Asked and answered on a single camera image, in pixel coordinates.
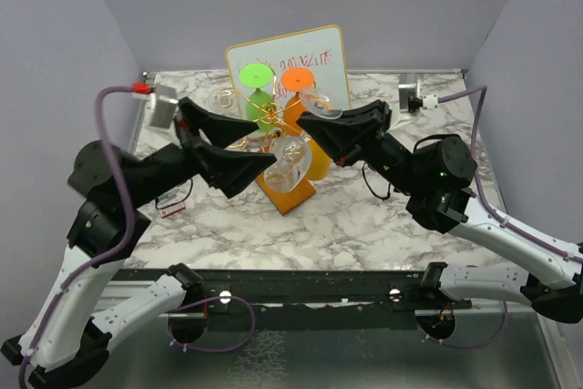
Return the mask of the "green plastic wine glass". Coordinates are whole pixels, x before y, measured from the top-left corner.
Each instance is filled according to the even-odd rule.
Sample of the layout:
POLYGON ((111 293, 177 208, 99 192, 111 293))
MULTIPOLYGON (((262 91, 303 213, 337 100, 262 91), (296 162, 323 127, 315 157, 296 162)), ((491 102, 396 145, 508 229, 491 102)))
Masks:
POLYGON ((240 82, 252 92, 245 97, 245 118, 258 126, 261 134, 272 128, 275 115, 275 102, 265 87, 274 81, 273 70, 262 63, 251 63, 240 72, 240 82))

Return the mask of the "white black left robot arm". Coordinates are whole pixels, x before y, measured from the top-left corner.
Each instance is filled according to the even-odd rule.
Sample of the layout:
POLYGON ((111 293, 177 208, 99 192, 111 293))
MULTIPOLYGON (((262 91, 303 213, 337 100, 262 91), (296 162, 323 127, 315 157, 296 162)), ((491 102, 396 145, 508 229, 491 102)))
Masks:
POLYGON ((105 138, 77 154, 69 185, 84 198, 67 234, 56 281, 30 328, 6 340, 2 355, 18 367, 23 388, 75 388, 103 367, 113 350, 165 312, 195 309, 202 280, 182 263, 114 308, 97 312, 108 283, 150 221, 141 208, 201 177, 232 198, 275 162, 270 153, 233 151, 252 122, 210 113, 188 99, 173 119, 177 141, 137 158, 105 138))

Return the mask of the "orange plastic wine glass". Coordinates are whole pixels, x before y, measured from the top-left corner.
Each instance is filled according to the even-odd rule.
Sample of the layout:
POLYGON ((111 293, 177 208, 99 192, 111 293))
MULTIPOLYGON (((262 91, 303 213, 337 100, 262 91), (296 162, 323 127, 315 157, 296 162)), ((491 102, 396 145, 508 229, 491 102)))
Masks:
POLYGON ((282 74, 281 85, 292 93, 283 110, 283 130, 289 136, 299 137, 302 128, 297 124, 297 120, 306 111, 300 101, 300 92, 314 85, 314 75, 311 70, 304 67, 290 68, 282 74))

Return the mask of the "yellow plastic wine glass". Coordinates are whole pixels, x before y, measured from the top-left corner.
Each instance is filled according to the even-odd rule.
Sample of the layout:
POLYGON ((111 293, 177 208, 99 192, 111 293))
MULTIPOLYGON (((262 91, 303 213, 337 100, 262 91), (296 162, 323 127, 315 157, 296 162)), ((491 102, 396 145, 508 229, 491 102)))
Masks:
POLYGON ((325 179, 329 173, 332 160, 312 138, 304 136, 303 139, 312 152, 311 164, 305 174, 305 178, 310 181, 325 179))

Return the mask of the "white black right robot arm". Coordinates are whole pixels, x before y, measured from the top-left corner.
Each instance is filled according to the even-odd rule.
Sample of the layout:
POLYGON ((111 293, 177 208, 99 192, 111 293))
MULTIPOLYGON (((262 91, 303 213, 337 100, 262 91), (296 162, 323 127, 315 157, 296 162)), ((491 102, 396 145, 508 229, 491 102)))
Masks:
POLYGON ((457 135, 435 135, 407 149, 388 131, 392 111, 380 100, 338 118, 304 112, 298 124, 338 166, 363 161, 408 196, 407 211, 427 230, 478 244, 511 261, 509 268, 432 262, 418 286, 420 301, 473 298, 517 302, 556 322, 582 319, 582 247, 509 217, 498 220, 471 190, 477 164, 457 135))

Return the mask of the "clear wine glass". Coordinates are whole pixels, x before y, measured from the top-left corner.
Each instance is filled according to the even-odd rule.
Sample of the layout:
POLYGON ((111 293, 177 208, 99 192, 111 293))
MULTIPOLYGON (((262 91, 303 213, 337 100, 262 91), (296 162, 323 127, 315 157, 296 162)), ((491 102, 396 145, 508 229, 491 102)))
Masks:
POLYGON ((270 153, 276 158, 276 162, 268 167, 273 169, 299 169, 304 156, 304 143, 297 137, 280 137, 270 144, 270 153))
POLYGON ((234 114, 239 110, 238 97, 232 87, 219 87, 211 91, 208 104, 213 112, 222 115, 234 114))
POLYGON ((332 160, 299 126, 303 112, 316 116, 317 121, 337 119, 343 114, 334 107, 330 94, 320 87, 306 87, 286 104, 284 135, 274 138, 269 145, 276 162, 263 172, 267 187, 276 192, 292 192, 305 179, 319 181, 329 173, 332 160))

